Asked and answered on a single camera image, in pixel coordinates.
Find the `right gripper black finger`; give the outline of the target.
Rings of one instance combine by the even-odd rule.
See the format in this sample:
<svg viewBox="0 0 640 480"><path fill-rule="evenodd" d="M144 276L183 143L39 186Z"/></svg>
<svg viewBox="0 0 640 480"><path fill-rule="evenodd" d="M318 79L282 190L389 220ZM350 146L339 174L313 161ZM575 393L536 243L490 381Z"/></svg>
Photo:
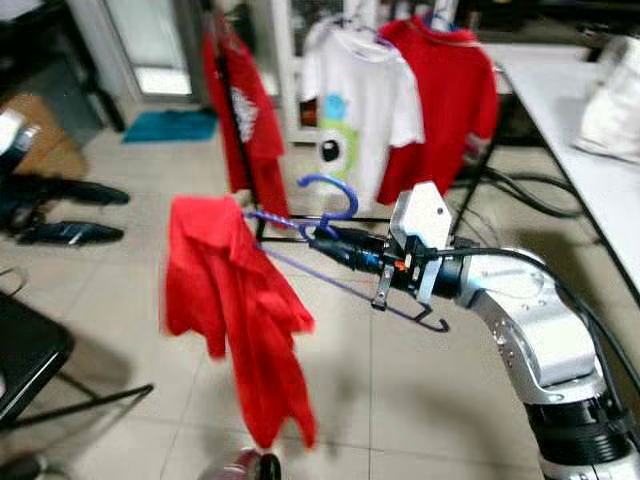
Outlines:
<svg viewBox="0 0 640 480"><path fill-rule="evenodd" d="M384 252L389 246L389 239L379 236L370 230L356 228L328 228L323 232L324 236L333 241L351 244L360 250Z"/></svg>
<svg viewBox="0 0 640 480"><path fill-rule="evenodd" d="M334 239L328 239L325 236L315 236L312 241L308 242L308 246L338 262L339 265L358 271L358 273L379 273L383 269L381 255L385 251L360 250L351 244L334 241Z"/></svg>

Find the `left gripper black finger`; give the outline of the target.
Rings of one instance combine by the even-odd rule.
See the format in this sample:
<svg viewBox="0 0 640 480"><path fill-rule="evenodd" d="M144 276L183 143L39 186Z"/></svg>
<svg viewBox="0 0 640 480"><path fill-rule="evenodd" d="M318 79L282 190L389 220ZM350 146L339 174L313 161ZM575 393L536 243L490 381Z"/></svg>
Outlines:
<svg viewBox="0 0 640 480"><path fill-rule="evenodd" d="M122 228L110 227L95 221L55 221L55 223L44 223L23 230L15 238L15 242L82 247L87 244L118 242L124 234Z"/></svg>
<svg viewBox="0 0 640 480"><path fill-rule="evenodd" d="M70 201L73 204L90 206L128 205L131 195L92 180L65 178L36 178L29 184L33 195L46 201Z"/></svg>

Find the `purple plastic hanger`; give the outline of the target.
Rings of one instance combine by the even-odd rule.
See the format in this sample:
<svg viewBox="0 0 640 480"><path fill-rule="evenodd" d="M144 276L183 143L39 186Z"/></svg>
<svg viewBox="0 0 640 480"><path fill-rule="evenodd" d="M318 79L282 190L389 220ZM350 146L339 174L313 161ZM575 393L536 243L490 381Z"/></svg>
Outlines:
<svg viewBox="0 0 640 480"><path fill-rule="evenodd" d="M343 31L351 32L353 36L360 38L360 40L369 41L370 44L392 47L392 42L381 35L372 24L376 19L376 13L378 13L378 8L376 8L374 1L361 0L361 3L346 6L335 22Z"/></svg>
<svg viewBox="0 0 640 480"><path fill-rule="evenodd" d="M308 174L305 175L305 177L302 177L300 180L297 180L298 186L301 187L311 186L312 183L324 183L325 186L330 186L338 189L338 191L342 193L343 197L346 198L346 206L344 206L342 210L323 212L323 214L319 216L280 216L273 214L273 212L252 209L244 210L243 215L246 216L246 218L256 220L257 223L259 223L260 227L265 227L265 224L270 223L275 225L275 227L284 227L287 230L293 230L293 232L297 234L297 241L300 241L303 244L307 244L307 246L308 242L312 241L315 236L324 236L324 230L328 228L339 228L337 227L337 225L335 225L338 223L338 221L358 220L356 218L356 214L358 211L360 211L360 197L358 197L355 189L349 187L348 184L343 182L343 180L339 180L333 177L333 175L329 174ZM385 220L385 223L387 223L389 227L389 233L385 234L385 236L390 237L390 218ZM443 253L447 250L440 251L439 253L431 252L429 253L429 257L430 259L433 259L433 257L443 257ZM435 294L436 287L443 283L442 276L444 275L444 270L445 260L443 257L442 269L440 269L438 279L436 279L433 294ZM376 275L374 271L362 271L362 273L372 274L375 275L376 278L378 278L378 275ZM422 303L420 303L420 305L422 306L422 310L419 312L419 314L413 315L411 317L411 323L417 326L421 326L421 328L428 329L430 330L430 332L451 332L451 325L449 325L447 320L442 319L439 320L438 323L434 324L428 323L430 315L433 315L433 307L431 307L431 303L430 305L422 305Z"/></svg>

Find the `red collared shirt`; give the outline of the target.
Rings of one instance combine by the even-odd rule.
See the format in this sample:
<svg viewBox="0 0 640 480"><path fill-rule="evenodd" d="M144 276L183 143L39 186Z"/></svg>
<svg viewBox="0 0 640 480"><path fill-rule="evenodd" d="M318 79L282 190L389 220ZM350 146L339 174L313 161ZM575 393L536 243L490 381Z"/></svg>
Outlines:
<svg viewBox="0 0 640 480"><path fill-rule="evenodd" d="M212 360L228 360L244 426L273 447L287 422L307 448L317 420L294 338L315 319L261 250L232 196L180 195L166 228L161 328L201 335Z"/></svg>

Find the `blue plastic hanger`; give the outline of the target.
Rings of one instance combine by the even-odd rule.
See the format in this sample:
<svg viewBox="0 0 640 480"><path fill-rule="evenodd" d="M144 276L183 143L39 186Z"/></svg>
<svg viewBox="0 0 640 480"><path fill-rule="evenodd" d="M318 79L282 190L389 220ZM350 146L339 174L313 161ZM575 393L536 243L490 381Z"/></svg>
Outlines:
<svg viewBox="0 0 640 480"><path fill-rule="evenodd" d="M460 28L453 22L452 12L435 8L428 9L422 14L422 23L431 29L431 31L435 32L448 33L457 31L457 29Z"/></svg>

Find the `cardboard box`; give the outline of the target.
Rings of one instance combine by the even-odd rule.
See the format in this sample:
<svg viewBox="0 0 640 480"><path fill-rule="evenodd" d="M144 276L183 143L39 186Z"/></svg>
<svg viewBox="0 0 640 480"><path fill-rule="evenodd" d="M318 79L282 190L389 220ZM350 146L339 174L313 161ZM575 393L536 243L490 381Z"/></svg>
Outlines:
<svg viewBox="0 0 640 480"><path fill-rule="evenodd" d="M6 113L22 115L24 125L38 129L27 155L15 168L15 174L73 180L86 178L90 164L81 147L61 128L58 116L41 96L18 93L5 100L3 108Z"/></svg>

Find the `teal floor mat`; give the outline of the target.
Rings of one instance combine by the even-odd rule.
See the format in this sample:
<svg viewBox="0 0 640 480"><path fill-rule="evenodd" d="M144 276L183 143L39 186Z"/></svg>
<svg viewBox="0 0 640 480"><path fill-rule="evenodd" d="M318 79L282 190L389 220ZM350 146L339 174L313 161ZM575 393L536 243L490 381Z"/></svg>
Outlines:
<svg viewBox="0 0 640 480"><path fill-rule="evenodd" d="M143 111L122 137L125 145L207 142L218 128L218 115L209 110Z"/></svg>

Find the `black folding chair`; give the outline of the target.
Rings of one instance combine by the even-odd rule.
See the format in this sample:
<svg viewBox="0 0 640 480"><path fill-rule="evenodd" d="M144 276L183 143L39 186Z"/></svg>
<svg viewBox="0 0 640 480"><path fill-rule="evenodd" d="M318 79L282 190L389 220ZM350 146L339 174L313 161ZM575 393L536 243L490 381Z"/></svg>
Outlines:
<svg viewBox="0 0 640 480"><path fill-rule="evenodd" d="M122 401L132 406L150 396L155 385L100 394L64 372L74 348L76 338L68 328L42 314L10 293L1 293L1 376L5 381L0 401L0 433L13 433L23 428L64 419L78 413L97 410ZM24 416L38 394L59 380L78 390L86 401L52 408L35 415Z"/></svg>

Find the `black cabinet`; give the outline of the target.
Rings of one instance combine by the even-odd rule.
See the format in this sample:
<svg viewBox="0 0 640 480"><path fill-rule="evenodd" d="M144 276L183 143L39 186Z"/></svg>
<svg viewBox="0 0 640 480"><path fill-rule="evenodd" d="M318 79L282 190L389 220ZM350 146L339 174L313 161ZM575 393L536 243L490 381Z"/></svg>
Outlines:
<svg viewBox="0 0 640 480"><path fill-rule="evenodd" d="M113 108L113 96L102 87L99 69L68 3L49 1L1 26L3 92L17 92L20 83L59 63L69 67L73 81L91 99L99 101L102 109Z"/></svg>

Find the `red shirt with white print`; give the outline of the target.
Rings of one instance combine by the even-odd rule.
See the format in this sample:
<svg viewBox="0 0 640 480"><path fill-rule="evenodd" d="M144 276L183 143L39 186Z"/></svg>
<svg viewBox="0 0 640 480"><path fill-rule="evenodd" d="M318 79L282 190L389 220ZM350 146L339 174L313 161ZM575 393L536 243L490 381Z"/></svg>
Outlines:
<svg viewBox="0 0 640 480"><path fill-rule="evenodd" d="M229 191L253 189L262 209L291 214L280 169L285 145L273 100L253 55L224 15L207 15L202 61L210 105L220 118Z"/></svg>

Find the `white t-shirt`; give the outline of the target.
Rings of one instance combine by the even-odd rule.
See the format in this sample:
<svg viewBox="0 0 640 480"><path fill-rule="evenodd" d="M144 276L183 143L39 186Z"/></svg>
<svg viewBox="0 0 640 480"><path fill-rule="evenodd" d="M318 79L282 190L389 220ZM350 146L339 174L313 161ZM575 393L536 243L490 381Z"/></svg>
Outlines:
<svg viewBox="0 0 640 480"><path fill-rule="evenodd" d="M357 192L362 210L375 204L393 148L425 141L419 91L396 46L343 31L335 19L306 37L301 99L316 102L320 172Z"/></svg>

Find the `metal clothes rack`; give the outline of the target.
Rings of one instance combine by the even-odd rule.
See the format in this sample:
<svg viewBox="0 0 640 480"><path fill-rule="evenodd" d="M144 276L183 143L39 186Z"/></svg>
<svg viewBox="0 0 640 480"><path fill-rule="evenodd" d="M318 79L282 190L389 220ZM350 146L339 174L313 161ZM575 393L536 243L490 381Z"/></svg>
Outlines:
<svg viewBox="0 0 640 480"><path fill-rule="evenodd" d="M212 15L201 55L211 105L227 119L230 188L251 189L264 209L287 215L285 142L250 46ZM303 36L298 77L300 101L316 108L311 168L343 180L361 212L422 183L447 192L493 137L492 68L474 32L439 31L428 15L376 29L335 15L317 20Z"/></svg>

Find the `plain red t-shirt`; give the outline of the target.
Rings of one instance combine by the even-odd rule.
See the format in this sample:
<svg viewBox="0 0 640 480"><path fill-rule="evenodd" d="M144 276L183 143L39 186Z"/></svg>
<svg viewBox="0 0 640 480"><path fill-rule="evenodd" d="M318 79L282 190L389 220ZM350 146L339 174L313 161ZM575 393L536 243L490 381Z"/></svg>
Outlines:
<svg viewBox="0 0 640 480"><path fill-rule="evenodd" d="M397 47L419 91L425 141L390 151L376 201L430 180L447 193L465 157L492 140L499 100L494 64L471 29L434 29L426 15L393 20L381 36Z"/></svg>

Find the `grey shoe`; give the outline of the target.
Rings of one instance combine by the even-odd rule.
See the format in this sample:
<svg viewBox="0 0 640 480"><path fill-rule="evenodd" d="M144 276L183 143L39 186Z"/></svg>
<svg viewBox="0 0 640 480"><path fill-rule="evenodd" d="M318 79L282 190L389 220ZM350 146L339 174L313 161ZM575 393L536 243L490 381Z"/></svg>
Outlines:
<svg viewBox="0 0 640 480"><path fill-rule="evenodd" d="M49 457L45 454L20 454L1 463L0 480L42 480L51 467Z"/></svg>

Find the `glass door with metal frame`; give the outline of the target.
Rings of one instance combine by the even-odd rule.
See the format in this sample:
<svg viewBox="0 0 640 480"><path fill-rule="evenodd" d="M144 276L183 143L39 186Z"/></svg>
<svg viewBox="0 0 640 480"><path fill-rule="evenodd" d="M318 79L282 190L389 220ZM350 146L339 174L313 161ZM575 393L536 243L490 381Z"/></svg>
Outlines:
<svg viewBox="0 0 640 480"><path fill-rule="evenodd" d="M198 52L175 18L180 0L65 0L90 55L96 83L122 119L146 111L201 108Z"/></svg>

